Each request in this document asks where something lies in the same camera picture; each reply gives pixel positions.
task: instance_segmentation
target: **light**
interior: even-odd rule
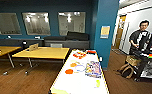
[[[48,13],[45,13],[44,16],[47,17],[47,16],[48,16]]]
[[[36,13],[29,13],[30,15],[36,15]]]
[[[64,16],[64,15],[65,15],[65,13],[59,13],[59,15],[62,15],[62,16]]]
[[[67,21],[70,23],[71,22],[71,14],[68,14]]]
[[[26,20],[27,20],[27,22],[30,22],[30,18],[28,16],[26,17]]]
[[[71,17],[68,16],[67,21],[70,23],[71,22]]]
[[[48,22],[48,18],[47,17],[45,17],[45,22]]]
[[[80,12],[74,12],[74,15],[80,16]]]
[[[122,3],[122,2],[124,2],[124,1],[126,1],[126,0],[119,0],[119,3]]]

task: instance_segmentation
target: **poster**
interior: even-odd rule
[[[108,38],[109,31],[110,31],[110,26],[102,26],[100,38]]]

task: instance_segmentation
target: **table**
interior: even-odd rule
[[[148,69],[150,69],[148,68],[148,66],[151,66],[152,69],[152,58],[148,58],[146,56],[147,54],[145,54],[144,56],[144,53],[142,53],[141,51],[134,51],[133,54],[136,58],[139,58],[141,60],[141,62],[137,66],[132,66],[136,74],[134,80],[137,82],[138,81],[152,82],[152,74],[147,75],[147,73],[149,73]]]
[[[30,67],[33,67],[30,58],[48,58],[48,59],[62,59],[63,62],[69,51],[69,48],[52,48],[52,47],[38,47],[38,49],[33,51],[27,51],[25,49],[21,52],[18,52],[12,57],[24,57],[28,58]]]
[[[9,46],[0,46],[0,50],[1,50],[1,53],[0,53],[0,56],[3,56],[3,55],[5,55],[5,54],[7,54],[8,55],[8,58],[9,58],[9,60],[10,60],[10,63],[11,63],[11,65],[12,65],[12,67],[14,68],[15,66],[14,66],[14,63],[12,62],[12,59],[11,59],[11,56],[10,56],[10,52],[13,52],[13,51],[15,51],[15,50],[17,50],[17,49],[19,49],[19,48],[21,48],[21,47],[9,47]]]
[[[78,71],[77,67],[71,67],[73,62],[79,62],[84,68],[86,68],[87,62],[99,62],[97,54],[86,54],[82,59],[74,57],[73,54],[79,51],[71,52],[51,86],[49,94],[109,94],[103,73],[101,78],[89,77],[85,75],[84,70]],[[72,69],[73,74],[66,74],[68,69]]]

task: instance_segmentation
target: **ceiling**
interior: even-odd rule
[[[119,1],[120,1],[119,9],[121,9],[121,8],[129,6],[131,4],[138,3],[141,1],[148,1],[148,0],[119,0]]]

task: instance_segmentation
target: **tabletop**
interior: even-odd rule
[[[8,54],[12,51],[15,51],[21,47],[10,47],[10,46],[0,46],[0,56]]]
[[[69,48],[38,47],[33,51],[25,49],[12,55],[12,57],[65,59],[68,51]]]
[[[79,58],[74,55],[78,50],[72,51],[63,68],[58,74],[52,87],[52,94],[109,94],[104,75],[101,71],[101,77],[91,77],[85,75],[86,65],[90,61],[99,62],[97,54],[86,54]],[[73,70],[73,73],[67,74],[67,70]]]

